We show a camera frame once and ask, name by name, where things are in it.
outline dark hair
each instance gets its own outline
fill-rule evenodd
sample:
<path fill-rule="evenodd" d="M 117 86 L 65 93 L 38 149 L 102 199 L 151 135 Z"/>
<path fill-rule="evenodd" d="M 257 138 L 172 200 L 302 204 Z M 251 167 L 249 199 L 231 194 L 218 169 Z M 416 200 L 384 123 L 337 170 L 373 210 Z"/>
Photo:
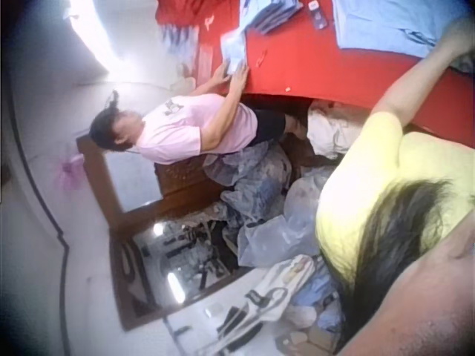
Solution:
<path fill-rule="evenodd" d="M 106 109 L 97 114 L 91 124 L 89 136 L 100 148 L 110 151 L 123 152 L 128 150 L 131 145 L 129 143 L 117 144 L 116 136 L 112 130 L 112 126 L 119 117 L 119 94 L 114 90 L 112 92 L 112 100 Z"/>
<path fill-rule="evenodd" d="M 346 280 L 331 266 L 337 279 L 343 324 L 339 352 L 370 320 L 396 278 L 440 237 L 440 202 L 447 181 L 398 184 L 376 203 L 366 222 L 354 278 Z M 430 228 L 431 241 L 422 242 Z"/>

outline person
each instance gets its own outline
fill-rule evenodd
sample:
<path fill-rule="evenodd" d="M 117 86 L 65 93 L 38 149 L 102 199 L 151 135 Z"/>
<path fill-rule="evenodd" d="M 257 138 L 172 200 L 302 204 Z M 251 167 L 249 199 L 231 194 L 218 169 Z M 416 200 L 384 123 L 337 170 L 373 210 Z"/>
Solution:
<path fill-rule="evenodd" d="M 475 211 L 392 284 L 338 356 L 475 355 Z"/>
<path fill-rule="evenodd" d="M 305 139 L 307 130 L 295 117 L 252 110 L 240 103 L 249 69 L 240 64 L 227 76 L 228 62 L 188 96 L 176 96 L 142 117 L 117 107 L 118 95 L 91 125 L 90 137 L 101 148 L 126 151 L 133 146 L 147 159 L 169 165 L 200 154 L 230 154 L 284 133 Z M 213 93 L 228 82 L 226 97 Z"/>
<path fill-rule="evenodd" d="M 317 236 L 344 320 L 337 349 L 375 314 L 397 277 L 475 206 L 474 149 L 403 133 L 450 63 L 475 48 L 474 33 L 472 18 L 454 22 L 387 90 L 321 192 Z"/>

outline printed graphic on shirt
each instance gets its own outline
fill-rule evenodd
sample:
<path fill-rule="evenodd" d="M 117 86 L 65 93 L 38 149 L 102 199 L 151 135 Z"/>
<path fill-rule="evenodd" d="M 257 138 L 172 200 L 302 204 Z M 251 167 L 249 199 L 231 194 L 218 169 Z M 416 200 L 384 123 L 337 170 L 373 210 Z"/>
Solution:
<path fill-rule="evenodd" d="M 181 109 L 183 109 L 183 106 L 182 105 L 179 105 L 179 104 L 175 104 L 173 102 L 173 100 L 168 100 L 166 103 L 165 103 L 165 106 L 166 108 L 168 109 L 167 111 L 165 111 L 165 115 L 168 116 L 168 115 L 172 115 L 173 113 L 177 113 L 178 111 L 180 111 Z"/>

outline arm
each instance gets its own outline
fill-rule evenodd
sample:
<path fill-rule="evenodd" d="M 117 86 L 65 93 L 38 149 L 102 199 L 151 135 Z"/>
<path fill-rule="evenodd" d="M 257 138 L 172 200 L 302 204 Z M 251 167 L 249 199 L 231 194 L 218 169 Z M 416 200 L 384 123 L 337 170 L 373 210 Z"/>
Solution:
<path fill-rule="evenodd" d="M 201 152 L 214 150 L 223 141 L 224 136 L 235 119 L 240 96 L 246 86 L 248 72 L 249 69 L 246 65 L 240 65 L 232 75 L 229 94 L 224 99 L 224 103 L 213 120 L 205 128 L 201 129 Z"/>
<path fill-rule="evenodd" d="M 393 113 L 402 126 L 407 125 L 450 63 L 474 48 L 473 31 L 471 19 L 454 22 L 433 52 L 390 86 L 371 114 L 381 111 Z"/>
<path fill-rule="evenodd" d="M 226 83 L 231 79 L 230 76 L 226 75 L 226 72 L 228 70 L 229 62 L 224 61 L 221 63 L 221 65 L 216 69 L 216 71 L 213 74 L 213 77 L 210 78 L 209 81 L 207 81 L 205 84 L 200 85 L 198 88 L 194 89 L 189 96 L 198 96 L 198 95 L 203 95 L 203 94 L 208 94 L 208 93 L 216 93 L 216 89 L 222 85 L 223 83 Z"/>

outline stack of clothes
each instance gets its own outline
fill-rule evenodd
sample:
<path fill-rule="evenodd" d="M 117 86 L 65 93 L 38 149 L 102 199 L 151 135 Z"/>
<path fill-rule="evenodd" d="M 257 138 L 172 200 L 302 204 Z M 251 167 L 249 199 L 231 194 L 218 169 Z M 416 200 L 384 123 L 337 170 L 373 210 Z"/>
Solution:
<path fill-rule="evenodd" d="M 174 24 L 160 25 L 161 43 L 168 54 L 175 56 L 179 63 L 186 66 L 186 70 L 194 70 L 194 60 L 198 48 L 198 26 L 178 27 Z"/>
<path fill-rule="evenodd" d="M 464 0 L 333 0 L 340 48 L 361 48 L 426 57 L 445 28 L 470 14 Z M 469 56 L 453 66 L 473 73 Z"/>
<path fill-rule="evenodd" d="M 266 34 L 303 7 L 299 0 L 240 0 L 239 28 Z"/>

